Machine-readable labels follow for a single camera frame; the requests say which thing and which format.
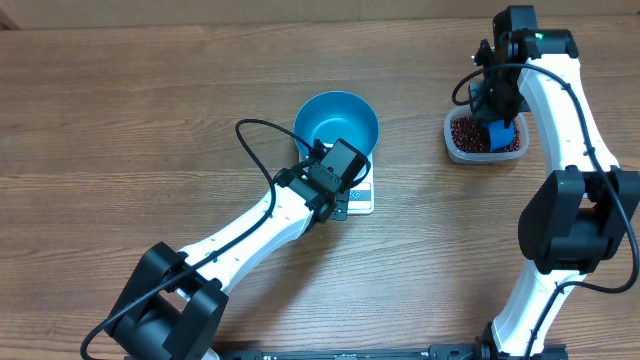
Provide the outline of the blue plastic measuring scoop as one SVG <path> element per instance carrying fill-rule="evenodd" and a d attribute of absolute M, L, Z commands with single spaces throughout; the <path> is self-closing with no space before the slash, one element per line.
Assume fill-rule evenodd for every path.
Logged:
<path fill-rule="evenodd" d="M 480 127 L 486 136 L 488 151 L 491 153 L 499 152 L 509 147 L 516 136 L 513 122 L 505 122 L 504 120 L 482 122 Z"/>

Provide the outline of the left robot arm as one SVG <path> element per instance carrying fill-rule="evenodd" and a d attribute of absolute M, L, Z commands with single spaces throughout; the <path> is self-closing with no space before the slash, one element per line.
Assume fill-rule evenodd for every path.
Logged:
<path fill-rule="evenodd" d="M 134 359 L 215 359 L 229 295 L 262 260 L 332 218 L 356 175 L 304 161 L 268 180 L 265 196 L 217 233 L 179 251 L 147 250 L 100 330 Z"/>

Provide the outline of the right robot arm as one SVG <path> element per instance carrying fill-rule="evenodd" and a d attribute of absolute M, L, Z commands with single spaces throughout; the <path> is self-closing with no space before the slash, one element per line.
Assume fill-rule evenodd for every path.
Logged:
<path fill-rule="evenodd" d="M 522 272 L 483 344 L 494 359 L 558 359 L 544 338 L 571 291 L 619 294 L 639 278 L 639 174 L 621 169 L 599 133 L 570 31 L 497 30 L 474 62 L 484 78 L 469 89 L 472 113 L 509 122 L 530 112 L 547 171 L 518 222 Z"/>

